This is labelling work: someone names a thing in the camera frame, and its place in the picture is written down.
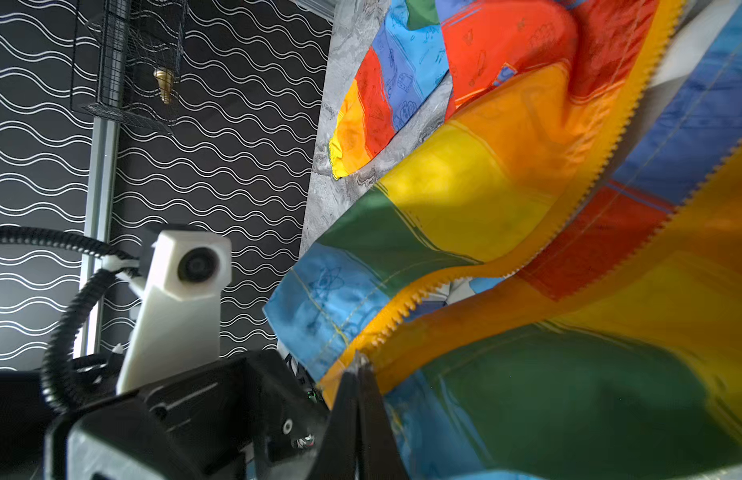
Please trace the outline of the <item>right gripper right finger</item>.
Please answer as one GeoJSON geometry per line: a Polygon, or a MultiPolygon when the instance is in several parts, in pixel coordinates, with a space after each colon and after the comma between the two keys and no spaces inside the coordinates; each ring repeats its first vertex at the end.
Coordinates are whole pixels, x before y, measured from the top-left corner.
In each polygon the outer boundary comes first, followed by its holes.
{"type": "Polygon", "coordinates": [[[360,479],[408,479],[375,375],[358,370],[358,474],[360,479]]]}

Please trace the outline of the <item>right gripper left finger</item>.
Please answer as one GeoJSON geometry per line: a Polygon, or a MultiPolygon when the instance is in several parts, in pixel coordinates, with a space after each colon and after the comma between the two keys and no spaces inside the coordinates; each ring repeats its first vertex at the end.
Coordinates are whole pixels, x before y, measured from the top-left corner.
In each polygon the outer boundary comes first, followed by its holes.
{"type": "Polygon", "coordinates": [[[308,480],[354,479],[358,425],[358,375],[342,375],[329,424],[308,480]]]}

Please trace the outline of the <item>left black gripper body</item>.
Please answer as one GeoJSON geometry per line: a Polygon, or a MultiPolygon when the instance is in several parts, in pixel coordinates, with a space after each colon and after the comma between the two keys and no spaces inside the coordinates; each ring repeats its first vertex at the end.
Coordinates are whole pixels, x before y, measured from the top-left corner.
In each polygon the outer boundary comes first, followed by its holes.
{"type": "Polygon", "coordinates": [[[274,350],[239,355],[57,418],[47,479],[302,479],[328,409],[274,350]]]}

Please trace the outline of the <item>rainbow striped jacket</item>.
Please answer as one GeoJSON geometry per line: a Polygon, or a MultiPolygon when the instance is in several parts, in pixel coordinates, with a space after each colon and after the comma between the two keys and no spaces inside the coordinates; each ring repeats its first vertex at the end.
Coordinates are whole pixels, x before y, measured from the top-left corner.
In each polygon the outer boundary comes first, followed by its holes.
{"type": "Polygon", "coordinates": [[[328,144],[443,124],[265,306],[334,407],[369,364],[410,479],[742,467],[742,1],[394,1],[328,144]]]}

